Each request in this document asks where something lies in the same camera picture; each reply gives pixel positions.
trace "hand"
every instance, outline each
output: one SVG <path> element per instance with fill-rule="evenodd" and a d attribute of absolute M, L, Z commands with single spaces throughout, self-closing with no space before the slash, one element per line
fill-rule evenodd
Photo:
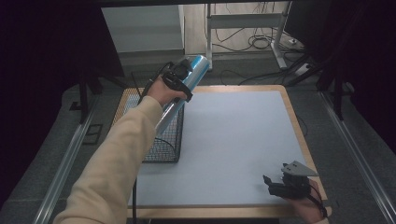
<path fill-rule="evenodd" d="M 318 183 L 314 180 L 309 180 L 309 184 L 314 187 L 316 190 L 311 190 L 311 195 L 317 199 L 319 202 L 321 201 L 320 195 L 317 194 L 318 191 Z M 301 217 L 306 223 L 316 223 L 323 219 L 323 215 L 321 214 L 318 207 L 311 202 L 309 199 L 304 198 L 301 200 L 292 200 L 285 199 L 288 201 L 291 206 L 294 207 L 297 215 Z"/>
<path fill-rule="evenodd" d="M 154 83 L 148 90 L 148 96 L 157 100 L 161 106 L 168 104 L 177 97 L 183 100 L 187 99 L 187 95 L 183 91 L 174 91 L 169 89 L 161 77 L 157 77 L 157 79 L 155 79 Z"/>

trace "white cabinet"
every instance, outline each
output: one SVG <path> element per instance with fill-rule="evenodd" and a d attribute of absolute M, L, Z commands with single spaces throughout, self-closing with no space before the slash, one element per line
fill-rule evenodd
<path fill-rule="evenodd" d="M 104 7 L 117 52 L 184 49 L 183 6 Z"/>

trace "metal rail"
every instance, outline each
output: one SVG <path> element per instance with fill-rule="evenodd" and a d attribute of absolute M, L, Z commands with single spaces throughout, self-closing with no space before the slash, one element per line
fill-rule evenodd
<path fill-rule="evenodd" d="M 343 140 L 346 143 L 346 148 L 348 149 L 353 161 L 356 163 L 356 166 L 361 172 L 367 187 L 372 192 L 379 209 L 388 223 L 396 223 L 396 211 L 392 200 L 385 192 L 382 184 L 376 178 L 373 170 L 370 168 L 370 165 L 367 163 L 367 160 L 361 153 L 358 144 L 355 142 L 352 134 L 349 132 L 349 129 L 343 121 L 338 119 L 337 115 L 332 110 L 332 101 L 329 99 L 329 96 L 323 92 L 320 92 L 319 94 L 332 118 L 332 121 L 335 124 L 337 131 L 343 137 Z"/>
<path fill-rule="evenodd" d="M 69 175 L 70 169 L 78 154 L 79 147 L 81 146 L 85 133 L 90 126 L 93 112 L 97 106 L 98 101 L 99 96 L 94 95 L 90 101 L 88 117 L 82 124 L 78 125 L 76 132 L 70 142 L 70 145 L 64 153 L 64 158 L 62 159 L 61 165 L 59 165 L 58 171 L 56 172 L 55 177 L 53 178 L 49 186 L 49 190 L 47 191 L 47 194 L 44 197 L 44 200 L 40 205 L 37 214 L 35 215 L 35 219 L 33 221 L 34 224 L 46 224 L 49 222 L 53 208 L 58 202 L 59 195 L 61 194 L 64 187 L 64 182 Z"/>

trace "dark background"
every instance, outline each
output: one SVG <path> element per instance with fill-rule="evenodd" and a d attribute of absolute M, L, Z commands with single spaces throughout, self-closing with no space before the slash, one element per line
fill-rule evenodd
<path fill-rule="evenodd" d="M 63 92 L 93 68 L 109 76 L 123 72 L 99 7 L 26 2 L 0 8 L 3 204 L 56 120 Z"/>
<path fill-rule="evenodd" d="M 358 7 L 364 6 L 356 24 L 348 26 Z M 323 63 L 341 41 L 331 75 L 352 85 L 351 101 L 396 152 L 396 2 L 294 1 L 285 31 L 302 41 L 317 63 Z"/>

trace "wire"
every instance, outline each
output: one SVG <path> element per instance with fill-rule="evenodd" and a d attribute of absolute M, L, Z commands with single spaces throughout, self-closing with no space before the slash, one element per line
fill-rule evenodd
<path fill-rule="evenodd" d="M 250 49 L 251 47 L 253 47 L 253 45 L 250 45 L 249 47 L 247 47 L 247 48 L 245 48 L 245 49 L 229 49 L 229 48 L 227 48 L 227 47 L 225 47 L 225 46 L 222 46 L 222 45 L 218 45 L 218 44 L 212 44 L 213 46 L 217 46 L 217 47 L 221 47 L 221 48 L 224 48 L 224 49 L 227 49 L 227 50 L 230 50 L 230 51 L 235 51 L 235 52 L 237 52 L 237 51 L 244 51 L 244 50 L 247 50 L 247 49 Z"/>
<path fill-rule="evenodd" d="M 283 32 L 284 35 L 288 35 L 288 36 L 290 36 L 290 37 L 293 37 L 293 36 L 291 36 L 288 32 L 286 32 L 286 31 L 284 31 L 284 30 L 283 30 L 282 32 Z"/>
<path fill-rule="evenodd" d="M 136 193 L 137 193 L 137 177 L 134 180 L 134 187 L 132 189 L 132 220 L 134 224 L 137 224 L 136 215 Z"/>
<path fill-rule="evenodd" d="M 230 39 L 230 38 L 233 37 L 234 35 L 238 34 L 239 32 L 243 31 L 243 30 L 245 30 L 245 28 L 239 29 L 238 31 L 234 32 L 232 35 L 228 36 L 227 38 L 225 38 L 225 39 L 223 39 L 223 40 L 220 40 L 220 38 L 219 38 L 218 29 L 216 29 L 215 32 L 216 32 L 216 37 L 218 38 L 218 41 L 222 43 L 222 42 L 224 42 L 224 41 Z"/>
<path fill-rule="evenodd" d="M 284 59 L 286 59 L 286 60 L 288 60 L 289 62 L 292 62 L 292 63 L 295 63 L 295 62 L 297 62 L 297 60 L 292 60 L 292 59 L 290 59 L 287 55 L 288 54 L 291 54 L 291 53 L 296 53 L 296 52 L 293 52 L 293 51 L 288 51 L 288 52 L 285 52 L 284 54 L 283 54 L 283 58 Z"/>
<path fill-rule="evenodd" d="M 266 48 L 268 48 L 270 46 L 270 41 L 268 40 L 268 36 L 266 36 L 266 35 L 256 35 L 257 34 L 257 30 L 258 30 L 257 28 L 254 29 L 253 36 L 251 36 L 247 40 L 247 42 L 250 45 L 252 45 L 255 49 L 266 49 Z M 258 46 L 255 45 L 257 41 L 266 41 L 267 45 L 264 46 L 264 47 L 258 47 Z"/>
<path fill-rule="evenodd" d="M 134 82 L 134 87 L 136 88 L 137 94 L 139 95 L 139 99 L 142 98 L 142 93 L 139 90 L 139 87 L 137 86 L 136 79 L 134 79 L 134 72 L 131 72 L 131 77 L 132 81 Z"/>
<path fill-rule="evenodd" d="M 225 8 L 227 9 L 227 11 L 228 11 L 230 14 L 233 14 L 233 13 L 231 13 L 230 9 L 228 9 L 228 3 L 225 4 Z"/>
<path fill-rule="evenodd" d="M 296 68 L 299 68 L 299 65 L 301 65 L 302 63 L 306 62 L 306 60 L 308 60 L 309 55 L 308 54 L 304 54 L 303 56 L 301 56 L 298 60 L 296 60 L 290 67 L 288 70 L 286 70 L 285 74 L 283 74 L 283 77 L 279 77 L 274 81 L 274 84 L 276 84 L 281 78 L 282 81 L 279 83 L 279 85 L 284 85 L 285 83 L 285 79 L 288 75 L 293 74 L 296 70 Z"/>
<path fill-rule="evenodd" d="M 302 124 L 304 125 L 305 133 L 303 133 L 303 136 L 306 137 L 308 135 L 308 126 L 300 116 L 296 114 L 296 117 L 297 117 L 297 121 L 299 121 L 300 126 L 302 126 Z"/>
<path fill-rule="evenodd" d="M 173 64 L 172 62 L 169 62 L 169 63 L 164 64 L 163 67 L 161 67 L 161 68 L 157 71 L 157 73 L 156 73 L 153 77 L 151 77 L 151 78 L 148 80 L 148 83 L 146 84 L 145 89 L 143 89 L 143 92 L 142 92 L 142 94 L 140 95 L 139 101 L 137 102 L 138 105 L 140 104 L 140 102 L 142 102 L 143 97 L 145 97 L 145 96 L 148 94 L 149 89 L 151 88 L 151 86 L 152 86 L 152 84 L 154 83 L 155 79 L 157 79 L 157 77 L 163 72 L 163 69 L 164 69 L 166 66 L 169 66 L 169 67 L 172 66 L 172 64 Z"/>
<path fill-rule="evenodd" d="M 244 76 L 242 76 L 241 74 L 239 74 L 239 73 L 237 73 L 237 72 L 235 72 L 235 71 L 232 71 L 232 70 L 222 70 L 221 72 L 220 72 L 220 74 L 219 74 L 219 76 L 220 76 L 220 81 L 221 81 L 221 84 L 223 84 L 224 86 L 227 86 L 227 84 L 225 84 L 224 82 L 223 82 L 223 80 L 222 80 L 222 75 L 224 74 L 224 73 L 227 73 L 227 72 L 229 72 L 229 73 L 232 73 L 232 74 L 235 74 L 235 75 L 237 75 L 237 76 L 239 76 L 239 77 L 242 77 L 242 78 L 248 78 L 248 77 L 244 77 Z"/>
<path fill-rule="evenodd" d="M 166 140 L 163 140 L 163 139 L 161 139 L 161 138 L 158 138 L 158 137 L 156 137 L 155 138 L 155 140 L 159 140 L 159 141 L 162 141 L 162 142 L 164 142 L 166 145 L 169 145 L 173 150 L 175 150 L 175 147 L 174 146 L 172 146 L 172 144 L 170 144 L 168 141 L 166 141 Z"/>
<path fill-rule="evenodd" d="M 206 19 L 207 19 L 207 15 L 206 15 L 206 4 L 204 4 L 204 33 L 205 33 L 205 39 L 207 39 L 207 34 L 206 34 Z"/>
<path fill-rule="evenodd" d="M 310 194 L 307 196 L 307 198 L 309 200 L 311 200 L 311 202 L 313 202 L 318 207 L 318 209 L 322 213 L 323 217 L 327 217 L 328 216 L 327 210 L 323 206 L 323 201 L 322 201 L 322 198 L 321 198 L 321 195 L 320 195 L 319 191 L 317 189 L 315 189 L 314 186 L 312 186 L 312 185 L 309 185 L 309 187 L 311 187 L 311 189 L 313 189 L 317 193 L 317 195 L 319 196 L 319 201 L 315 197 L 310 195 Z"/>
<path fill-rule="evenodd" d="M 275 73 L 269 73 L 269 74 L 264 74 L 264 75 L 258 75 L 258 76 L 255 76 L 255 77 L 249 77 L 249 78 L 239 82 L 238 86 L 244 84 L 247 81 L 253 80 L 253 79 L 258 79 L 260 77 L 263 77 L 260 80 L 265 80 L 265 79 L 268 79 L 268 78 L 271 78 L 271 77 L 277 77 L 277 76 L 281 75 L 282 73 L 284 73 L 284 72 L 282 71 L 282 72 L 275 72 Z"/>

